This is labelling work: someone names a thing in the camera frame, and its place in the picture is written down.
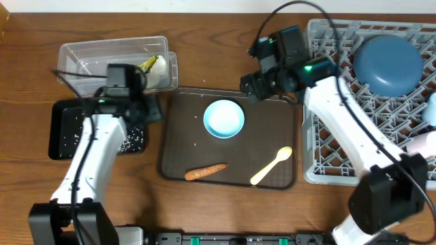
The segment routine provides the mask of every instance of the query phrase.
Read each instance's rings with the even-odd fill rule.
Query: brown tray
[[[203,124],[203,114],[214,101],[229,99],[241,106],[243,129],[222,140],[211,135]],[[185,180],[189,170],[217,163],[228,167],[195,180],[209,184],[286,190],[297,179],[298,107],[277,97],[252,103],[236,91],[178,88],[168,102],[158,172],[169,180]],[[278,163],[257,186],[250,179],[275,159],[277,151],[290,146],[292,156]]]

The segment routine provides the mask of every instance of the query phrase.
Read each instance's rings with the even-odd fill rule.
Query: white cup
[[[436,126],[436,93],[433,93],[430,96],[427,103],[429,106],[427,106],[422,112],[422,119],[430,122],[430,125],[434,127]]]
[[[416,136],[406,149],[409,154],[420,153],[425,159],[436,156],[436,131]]]

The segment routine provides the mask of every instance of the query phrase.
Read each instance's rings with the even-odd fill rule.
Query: wood grain surface
[[[31,206],[47,202],[70,161],[48,158],[51,107],[72,98],[50,73],[64,43],[164,35],[177,53],[179,85],[237,90],[239,78],[258,69],[245,50],[265,14],[12,14],[0,45],[0,244],[32,244]],[[334,14],[334,18],[436,22],[436,15]],[[319,14],[280,14],[266,32],[305,27]],[[151,232],[291,233],[329,231],[348,214],[352,187],[299,180],[286,192],[171,182],[156,162],[162,124],[150,126],[142,154],[116,158],[106,193],[115,225]],[[436,192],[430,191],[436,201]],[[426,210],[396,227],[416,239],[433,228]]]

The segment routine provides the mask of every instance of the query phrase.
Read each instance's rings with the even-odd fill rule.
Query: gray dish rack
[[[340,42],[342,76],[359,105],[387,137],[404,148],[413,137],[431,131],[421,113],[427,106],[426,97],[436,90],[436,24],[334,20],[339,35],[333,35],[327,20],[313,19],[307,25],[306,39],[312,57],[327,56],[336,60],[334,47]],[[359,83],[353,71],[356,51],[367,40],[379,35],[395,35],[414,45],[424,59],[424,71],[417,89],[404,97],[381,97]],[[313,184],[356,186],[354,168],[323,122],[303,109],[302,159],[303,176]],[[429,161],[428,189],[436,189],[436,158]]]

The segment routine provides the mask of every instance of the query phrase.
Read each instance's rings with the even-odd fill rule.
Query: green connector
[[[287,245],[287,239],[286,238],[280,238],[279,239],[279,245]]]
[[[191,245],[200,245],[200,238],[191,238]]]

